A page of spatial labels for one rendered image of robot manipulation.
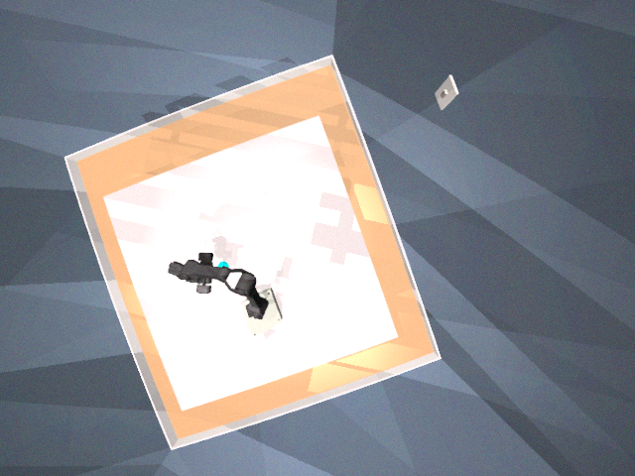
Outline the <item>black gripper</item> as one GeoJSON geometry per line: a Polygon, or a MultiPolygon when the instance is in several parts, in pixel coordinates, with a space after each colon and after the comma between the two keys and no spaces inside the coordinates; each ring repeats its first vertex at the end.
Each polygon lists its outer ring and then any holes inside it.
{"type": "MultiPolygon", "coordinates": [[[[202,253],[200,252],[198,254],[198,260],[200,261],[201,265],[204,266],[212,266],[213,267],[213,254],[212,253],[202,253]]],[[[202,285],[197,284],[196,285],[196,292],[198,294],[209,294],[211,292],[211,285],[206,285],[206,284],[211,284],[212,280],[208,279],[208,278],[203,278],[202,281],[202,285]]]]}

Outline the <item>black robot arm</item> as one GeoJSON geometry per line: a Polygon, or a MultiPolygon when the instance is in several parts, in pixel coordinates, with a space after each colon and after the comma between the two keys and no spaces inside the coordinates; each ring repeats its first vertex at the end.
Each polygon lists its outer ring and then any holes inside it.
{"type": "Polygon", "coordinates": [[[268,302],[265,298],[260,297],[256,291],[256,278],[253,274],[243,269],[230,269],[228,267],[212,267],[201,265],[196,260],[187,260],[183,265],[174,261],[169,264],[168,273],[177,276],[180,280],[186,280],[189,283],[201,284],[203,278],[219,281],[226,285],[226,287],[233,293],[246,297],[250,302],[246,304],[246,309],[249,318],[254,316],[255,319],[262,319],[265,310],[268,307],[268,302]],[[241,277],[233,289],[227,282],[228,277],[232,273],[241,273],[241,277]]]}

